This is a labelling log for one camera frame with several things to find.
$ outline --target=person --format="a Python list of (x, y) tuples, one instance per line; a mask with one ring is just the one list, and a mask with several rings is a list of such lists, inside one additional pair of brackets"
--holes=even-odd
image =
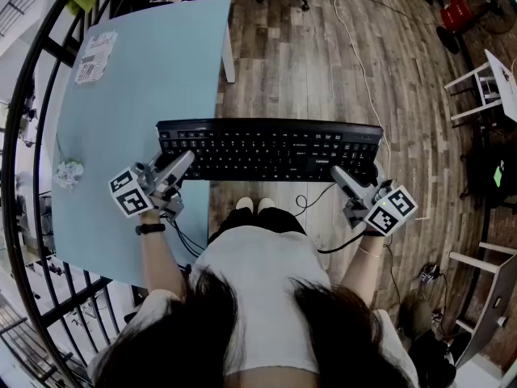
[[(141, 223), (159, 224), (156, 211)], [(241, 198), (188, 280), (164, 234), (141, 235), (149, 296), (90, 363), (97, 387), (416, 387), (388, 314), (371, 311), (383, 245), (364, 236), (331, 285), (298, 220)]]

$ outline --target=black keyboard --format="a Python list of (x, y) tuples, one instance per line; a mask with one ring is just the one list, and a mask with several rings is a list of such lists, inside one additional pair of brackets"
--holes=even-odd
[(156, 125), (170, 158), (191, 150), (186, 179), (331, 181), (339, 165), (368, 183), (382, 128), (321, 120), (167, 120)]

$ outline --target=shoe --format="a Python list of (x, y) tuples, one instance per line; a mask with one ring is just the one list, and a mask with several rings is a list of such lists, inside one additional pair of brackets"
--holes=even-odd
[(253, 201), (249, 197), (242, 197), (235, 206), (236, 210), (239, 209), (250, 209), (251, 213), (253, 213)]
[(273, 202), (273, 200), (271, 198), (262, 198), (258, 203), (257, 214), (260, 214), (262, 210), (269, 209), (270, 207), (275, 207), (275, 203)]

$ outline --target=wooden floor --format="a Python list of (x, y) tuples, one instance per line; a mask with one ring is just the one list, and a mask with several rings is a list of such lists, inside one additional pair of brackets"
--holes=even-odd
[[(438, 23), (422, 0), (381, 0), (425, 23)], [(334, 13), (333, 0), (309, 0), (310, 11), (299, 0), (232, 0), (230, 36), (237, 81), (221, 77), (216, 113), (219, 117), (278, 117), (377, 124), (370, 108), (359, 62), (345, 27)], [(393, 236), (393, 274), (404, 297), (421, 292), (418, 277), (427, 262), (437, 262), (455, 279), (456, 265), (448, 266), (448, 252), (472, 255), (481, 237), (482, 211), (470, 199), (459, 200), (465, 186), (460, 155), (469, 149), (472, 130), (452, 129), (449, 117), (469, 108), (456, 105), (444, 83), (466, 70), (460, 55), (449, 54), (435, 34), (435, 26), (406, 19), (365, 0), (338, 0), (366, 69), (372, 100), (392, 150), (391, 176), (406, 186), (419, 205), (417, 220)], [(385, 168), (388, 154), (378, 154)], [(268, 196), (278, 207), (298, 213), (296, 197), (316, 199), (326, 183), (212, 183), (210, 230), (215, 231), (242, 196)], [(307, 234), (320, 249), (343, 244), (353, 237), (341, 208), (343, 195), (331, 188), (299, 216)], [(353, 256), (349, 248), (322, 256), (333, 282), (339, 282)], [(386, 252), (374, 305), (396, 317), (397, 293)], [(464, 274), (465, 286), (470, 276)], [(443, 282), (423, 290), (433, 307), (444, 300)], [(449, 289), (448, 298), (462, 294)]]

